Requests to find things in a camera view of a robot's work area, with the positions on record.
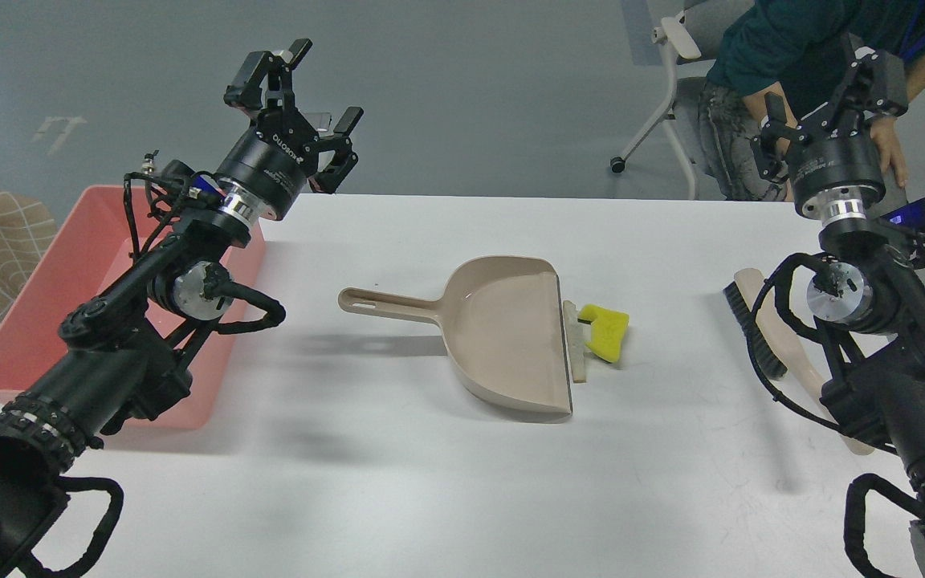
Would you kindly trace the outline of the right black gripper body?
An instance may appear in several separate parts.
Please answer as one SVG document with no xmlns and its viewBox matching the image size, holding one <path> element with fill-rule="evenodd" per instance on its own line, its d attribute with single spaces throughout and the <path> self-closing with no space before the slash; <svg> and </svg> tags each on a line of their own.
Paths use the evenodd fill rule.
<svg viewBox="0 0 925 578">
<path fill-rule="evenodd" d="M 794 208 L 807 219 L 822 219 L 823 207 L 837 198 L 854 198 L 869 209 L 887 193 L 862 114 L 848 111 L 833 117 L 832 108 L 807 114 L 801 120 L 806 139 L 791 143 L 784 158 Z"/>
</svg>

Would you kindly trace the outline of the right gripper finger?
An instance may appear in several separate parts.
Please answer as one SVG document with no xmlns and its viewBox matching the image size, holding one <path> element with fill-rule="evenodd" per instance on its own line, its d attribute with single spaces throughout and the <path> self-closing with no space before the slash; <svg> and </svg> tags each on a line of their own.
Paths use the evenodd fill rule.
<svg viewBox="0 0 925 578">
<path fill-rule="evenodd" d="M 755 157 L 757 174 L 770 183 L 782 184 L 789 171 L 790 145 L 799 142 L 798 127 L 789 127 L 785 102 L 781 95 L 768 92 L 764 96 L 766 115 L 760 122 L 760 135 L 752 138 L 752 154 Z"/>
<path fill-rule="evenodd" d="M 906 114 L 910 97 L 902 60 L 885 49 L 864 45 L 858 36 L 841 37 L 841 47 L 847 65 L 827 101 L 827 128 L 859 128 L 867 113 L 891 117 Z"/>
</svg>

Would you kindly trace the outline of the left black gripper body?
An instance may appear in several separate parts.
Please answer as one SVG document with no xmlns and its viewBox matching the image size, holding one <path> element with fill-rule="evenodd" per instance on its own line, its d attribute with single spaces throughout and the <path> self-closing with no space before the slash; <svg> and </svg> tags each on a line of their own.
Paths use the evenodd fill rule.
<svg viewBox="0 0 925 578">
<path fill-rule="evenodd" d="M 252 206 L 253 219 L 283 220 L 304 191 L 333 193 L 333 136 L 323 136 L 288 91 L 228 91 L 250 118 L 215 175 Z"/>
</svg>

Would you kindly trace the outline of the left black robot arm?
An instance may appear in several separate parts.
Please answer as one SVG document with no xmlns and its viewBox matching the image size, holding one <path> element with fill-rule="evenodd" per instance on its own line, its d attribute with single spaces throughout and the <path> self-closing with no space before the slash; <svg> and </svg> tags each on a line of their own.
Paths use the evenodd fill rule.
<svg viewBox="0 0 925 578">
<path fill-rule="evenodd" d="M 221 264 L 279 221 L 304 187 L 334 193 L 357 164 L 349 107 L 321 132 L 297 108 L 293 74 L 312 41 L 246 56 L 224 102 L 249 118 L 215 172 L 182 161 L 124 176 L 131 266 L 59 325 L 66 354 L 0 410 L 0 577 L 82 577 L 108 544 L 124 491 L 67 472 L 129 418 L 154 420 L 190 395 L 189 367 L 214 334 L 264 332 L 286 318 L 278 300 Z"/>
</svg>

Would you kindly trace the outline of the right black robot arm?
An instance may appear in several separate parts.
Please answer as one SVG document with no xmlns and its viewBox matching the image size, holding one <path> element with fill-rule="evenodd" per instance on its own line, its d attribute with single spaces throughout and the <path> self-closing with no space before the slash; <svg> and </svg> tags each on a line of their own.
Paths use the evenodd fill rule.
<svg viewBox="0 0 925 578">
<path fill-rule="evenodd" d="M 874 449 L 896 454 L 911 492 L 874 474 L 848 487 L 843 541 L 864 577 L 880 577 L 864 546 L 871 491 L 906 512 L 915 562 L 925 576 L 925 198 L 869 216 L 885 197 L 869 122 L 909 108 L 903 63 L 841 36 L 843 80 L 829 99 L 789 127 L 784 101 L 766 95 L 767 115 L 752 140 L 757 172 L 792 187 L 794 209 L 821 224 L 818 254 L 788 256 L 761 285 L 756 318 L 772 294 L 777 314 L 799 337 L 821 344 L 832 377 L 819 401 L 829 418 L 810 420 Z"/>
</svg>

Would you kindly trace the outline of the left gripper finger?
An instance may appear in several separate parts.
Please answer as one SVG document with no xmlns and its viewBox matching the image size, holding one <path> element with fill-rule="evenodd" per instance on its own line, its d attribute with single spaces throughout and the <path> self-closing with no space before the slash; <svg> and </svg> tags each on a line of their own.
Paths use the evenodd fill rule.
<svg viewBox="0 0 925 578">
<path fill-rule="evenodd" d="M 320 161 L 325 153 L 331 153 L 330 160 L 323 168 L 318 167 L 309 177 L 313 193 L 334 194 L 345 178 L 357 165 L 357 154 L 353 150 L 352 134 L 364 115 L 361 107 L 348 107 L 339 118 L 329 136 L 320 136 L 308 147 L 308 154 Z"/>
<path fill-rule="evenodd" d="M 282 51 L 251 52 L 227 85 L 224 104 L 241 111 L 292 108 L 293 72 L 312 45 L 309 38 L 298 38 Z"/>
</svg>

